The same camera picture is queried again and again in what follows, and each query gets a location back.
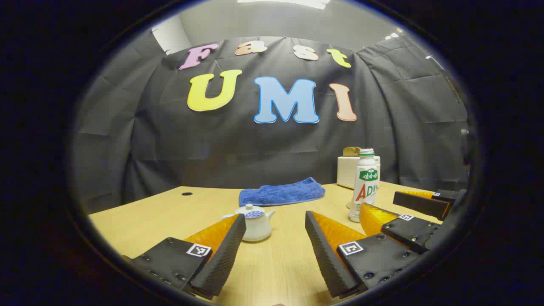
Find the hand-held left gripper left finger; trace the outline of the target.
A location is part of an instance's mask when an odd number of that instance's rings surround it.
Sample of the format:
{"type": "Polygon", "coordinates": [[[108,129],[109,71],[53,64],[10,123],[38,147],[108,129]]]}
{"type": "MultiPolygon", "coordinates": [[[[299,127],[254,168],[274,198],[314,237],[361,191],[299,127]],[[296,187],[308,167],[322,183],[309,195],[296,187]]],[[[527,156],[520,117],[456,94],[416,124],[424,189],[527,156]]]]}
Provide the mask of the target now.
{"type": "Polygon", "coordinates": [[[229,277],[245,231],[242,214],[228,215],[184,240],[165,238],[125,260],[173,290],[213,298],[229,277]]]}

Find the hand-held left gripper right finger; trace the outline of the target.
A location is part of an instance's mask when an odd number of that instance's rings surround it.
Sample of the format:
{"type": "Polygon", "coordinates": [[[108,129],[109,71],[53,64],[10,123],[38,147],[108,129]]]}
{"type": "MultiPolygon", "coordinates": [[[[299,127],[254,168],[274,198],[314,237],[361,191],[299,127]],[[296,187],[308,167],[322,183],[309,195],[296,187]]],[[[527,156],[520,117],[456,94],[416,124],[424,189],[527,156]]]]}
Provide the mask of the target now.
{"type": "Polygon", "coordinates": [[[314,211],[305,229],[332,298],[347,298],[390,281],[420,254],[380,232],[366,236],[314,211]]]}

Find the white ceramic teacup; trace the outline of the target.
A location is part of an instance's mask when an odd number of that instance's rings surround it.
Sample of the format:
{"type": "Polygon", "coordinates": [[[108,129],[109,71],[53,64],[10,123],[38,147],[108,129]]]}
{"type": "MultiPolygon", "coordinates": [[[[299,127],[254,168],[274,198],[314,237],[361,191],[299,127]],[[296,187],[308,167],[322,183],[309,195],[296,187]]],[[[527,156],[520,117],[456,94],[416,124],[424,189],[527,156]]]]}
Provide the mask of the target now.
{"type": "MultiPolygon", "coordinates": [[[[272,232],[270,218],[274,213],[274,210],[270,210],[259,218],[245,218],[246,231],[242,240],[245,242],[258,242],[268,238],[272,232]]],[[[234,215],[236,214],[224,215],[221,220],[225,220],[234,215]]]]}

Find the white water bottle green label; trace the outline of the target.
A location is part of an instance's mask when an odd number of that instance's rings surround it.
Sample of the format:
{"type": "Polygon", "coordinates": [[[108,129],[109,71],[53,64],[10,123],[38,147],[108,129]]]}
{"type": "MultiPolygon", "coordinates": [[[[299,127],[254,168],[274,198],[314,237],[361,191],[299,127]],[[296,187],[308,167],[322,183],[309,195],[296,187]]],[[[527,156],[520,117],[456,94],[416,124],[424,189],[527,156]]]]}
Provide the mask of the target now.
{"type": "Polygon", "coordinates": [[[359,222],[363,204],[373,204],[375,202],[379,182],[380,175],[374,149],[360,149],[359,161],[355,171],[352,201],[348,212],[350,221],[359,222]]]}

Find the blue towel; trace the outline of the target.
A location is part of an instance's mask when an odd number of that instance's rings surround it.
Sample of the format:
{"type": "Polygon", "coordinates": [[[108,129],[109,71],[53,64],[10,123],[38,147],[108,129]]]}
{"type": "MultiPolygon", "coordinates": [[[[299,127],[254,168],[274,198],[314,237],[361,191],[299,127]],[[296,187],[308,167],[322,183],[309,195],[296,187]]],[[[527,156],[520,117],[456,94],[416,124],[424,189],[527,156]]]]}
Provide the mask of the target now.
{"type": "Polygon", "coordinates": [[[323,198],[325,192],[325,188],[320,183],[309,177],[292,184],[264,185],[257,189],[241,190],[238,205],[239,207],[244,207],[247,204],[258,207],[276,207],[304,203],[323,198]]]}

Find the white toaster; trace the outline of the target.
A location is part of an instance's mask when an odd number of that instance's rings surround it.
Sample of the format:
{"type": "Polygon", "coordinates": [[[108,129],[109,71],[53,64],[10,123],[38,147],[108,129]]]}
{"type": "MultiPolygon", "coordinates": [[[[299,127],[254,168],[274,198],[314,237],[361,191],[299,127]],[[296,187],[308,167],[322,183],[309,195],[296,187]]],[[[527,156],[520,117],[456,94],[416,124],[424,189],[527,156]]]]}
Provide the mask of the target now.
{"type": "MultiPolygon", "coordinates": [[[[354,189],[355,187],[355,178],[360,178],[360,171],[356,172],[357,163],[359,162],[359,156],[342,156],[337,159],[337,184],[354,189]]],[[[368,177],[369,182],[379,183],[380,181],[380,167],[381,159],[379,156],[374,157],[376,168],[368,177]]]]}

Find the black backdrop cloth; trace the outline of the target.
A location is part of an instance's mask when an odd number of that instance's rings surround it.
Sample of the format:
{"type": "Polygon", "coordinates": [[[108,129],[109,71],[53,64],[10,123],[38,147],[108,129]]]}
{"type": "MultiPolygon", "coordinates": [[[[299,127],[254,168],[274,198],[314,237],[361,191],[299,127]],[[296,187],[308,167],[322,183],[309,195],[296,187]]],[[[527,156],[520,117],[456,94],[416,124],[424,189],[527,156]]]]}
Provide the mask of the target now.
{"type": "Polygon", "coordinates": [[[68,165],[89,213],[179,186],[259,188],[313,177],[336,182],[345,147],[373,148],[381,180],[425,190],[468,184],[460,131],[468,117],[445,76],[406,37],[360,51],[293,37],[259,37],[237,56],[218,41],[198,66],[153,37],[122,48],[80,104],[68,165]]]}

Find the ceiling light panel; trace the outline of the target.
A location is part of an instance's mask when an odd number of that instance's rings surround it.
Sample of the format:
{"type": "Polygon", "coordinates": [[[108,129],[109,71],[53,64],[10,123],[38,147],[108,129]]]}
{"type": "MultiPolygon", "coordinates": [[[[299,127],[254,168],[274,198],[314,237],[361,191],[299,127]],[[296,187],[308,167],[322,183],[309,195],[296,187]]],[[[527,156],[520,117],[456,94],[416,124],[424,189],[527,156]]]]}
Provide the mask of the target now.
{"type": "Polygon", "coordinates": [[[284,3],[324,10],[331,0],[237,0],[238,3],[284,3]]]}

